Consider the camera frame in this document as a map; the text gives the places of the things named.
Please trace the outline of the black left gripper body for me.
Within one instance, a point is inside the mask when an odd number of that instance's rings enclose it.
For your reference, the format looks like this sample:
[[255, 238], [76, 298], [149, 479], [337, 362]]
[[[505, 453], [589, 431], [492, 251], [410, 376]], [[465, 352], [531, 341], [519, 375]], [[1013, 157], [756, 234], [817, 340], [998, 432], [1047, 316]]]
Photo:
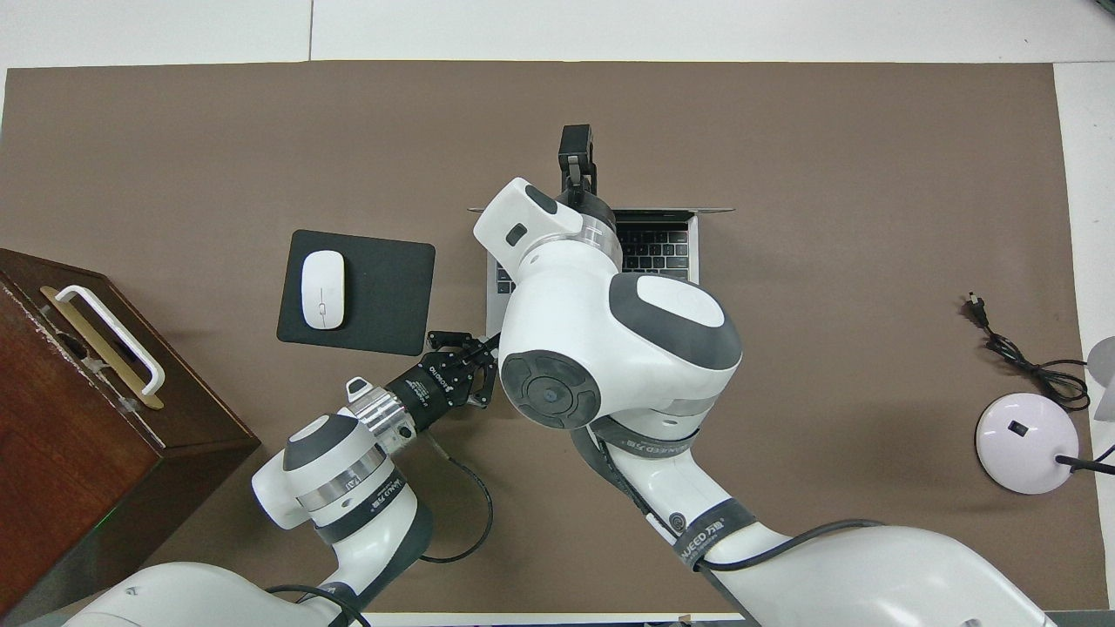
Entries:
[[413, 417], [415, 430], [421, 433], [452, 408], [465, 404], [475, 372], [457, 353], [428, 353], [421, 361], [388, 382], [385, 389], [401, 402]]

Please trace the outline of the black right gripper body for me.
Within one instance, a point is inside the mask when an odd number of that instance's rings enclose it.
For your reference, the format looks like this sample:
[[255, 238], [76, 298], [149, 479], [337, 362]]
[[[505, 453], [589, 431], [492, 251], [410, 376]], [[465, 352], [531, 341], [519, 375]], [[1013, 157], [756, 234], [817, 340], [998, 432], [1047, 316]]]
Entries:
[[609, 226], [611, 231], [615, 231], [614, 211], [597, 195], [590, 192], [581, 192], [580, 195], [576, 195], [574, 192], [566, 192], [566, 206], [578, 213], [588, 215], [588, 218], [594, 218], [605, 223], [605, 226]]

